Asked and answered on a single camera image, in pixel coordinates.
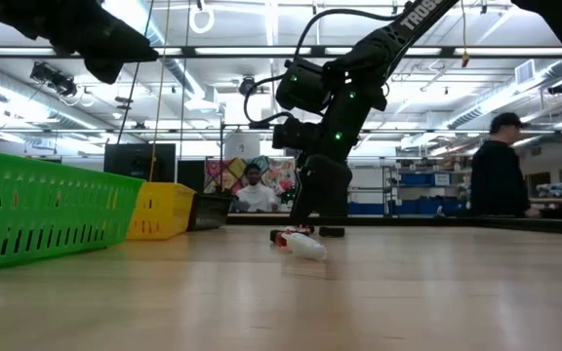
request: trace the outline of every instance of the wooden table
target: wooden table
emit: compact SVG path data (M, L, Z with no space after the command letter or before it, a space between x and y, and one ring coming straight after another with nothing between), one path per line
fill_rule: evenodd
M562 204L562 198L531 198L533 204Z
M348 228L324 262L269 227L0 270L0 351L562 350L562 235Z
M271 214L229 214L230 217L289 217L289 213L271 213ZM318 217L319 214L311 214L310 217Z

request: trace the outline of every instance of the man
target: man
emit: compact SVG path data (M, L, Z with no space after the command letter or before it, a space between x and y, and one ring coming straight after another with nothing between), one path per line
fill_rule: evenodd
M525 125L515 113L503 113L492 121L490 139L472 160L471 213L537 217L531 209L519 157L511 147Z
M250 164L244 170L249 185L237 192L241 203L249 204L248 212L276 212L279 209L274 191L261 184L260 166Z

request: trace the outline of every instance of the green plastic basket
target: green plastic basket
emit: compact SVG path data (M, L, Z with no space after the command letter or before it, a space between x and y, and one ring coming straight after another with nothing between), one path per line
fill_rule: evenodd
M142 183L0 154L0 266L123 242Z

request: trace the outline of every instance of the pipe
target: pipe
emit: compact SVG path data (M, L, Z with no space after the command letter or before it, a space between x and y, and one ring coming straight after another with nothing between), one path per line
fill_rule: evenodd
M149 9L143 0L108 0L103 6L111 14L144 34ZM146 32L146 38L151 42L152 46L168 45L166 38L164 38L164 33L159 30L153 17L151 17L151 22ZM185 70L185 67L183 67L183 64L178 59L160 57L159 61L166 67L166 70L175 77L177 82L184 87L186 94L190 98L205 97L205 90L196 82L192 75Z
M544 116L551 116L552 115L552 111L554 110L558 110L558 109L562 109L562 101L552 105L550 107L547 107L545 109L539 110L537 112L533 112L531 114L529 114L528 116L522 117L521 121L524 123L530 123L533 120L536 120L540 117L544 117ZM555 127L557 124L556 123L549 123L549 128L552 129L552 127ZM465 149L468 148L469 146L471 146L471 143L462 143L459 145L453 145L449 148L440 148L438 150L433 150L433 152L431 153L431 155L433 156L437 156L437 155L442 155L444 153L448 153L448 152L453 152L453 151L457 151L457 150L461 150L461 149Z
M482 95L472 105L455 111L454 117L437 129L456 129L478 117L485 116L516 102L520 98L524 98L527 95L526 93L533 89L553 84L560 79L562 79L562 59L542 69L538 69L538 73L535 77L524 84L517 84L513 76L511 79L494 88L491 92ZM402 146L405 148L414 147L419 143L427 143L436 137L435 134L405 137L402 140Z
M29 87L21 81L18 81L17 79L5 75L1 72L0 88L2 91L7 91L10 94L15 94L26 98L27 104L30 103L29 99L31 98L31 102L35 102L37 108L42 107L48 109L53 114L61 117L62 119L65 119L66 121L69 121L68 124L75 123L76 126L81 126L90 130L115 129L115 127L111 124L105 123L102 120L93 117L83 111L80 111L74 107L66 106L65 104L60 103L53 97L50 97L41 91L36 92L36 88ZM125 141L133 143L141 142L141 140L135 136L126 136Z

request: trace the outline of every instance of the white bottle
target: white bottle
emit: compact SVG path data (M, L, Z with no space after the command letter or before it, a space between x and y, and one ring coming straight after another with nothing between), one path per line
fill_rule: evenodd
M296 257L323 260L327 257L327 248L301 233L281 234L288 242L288 249Z

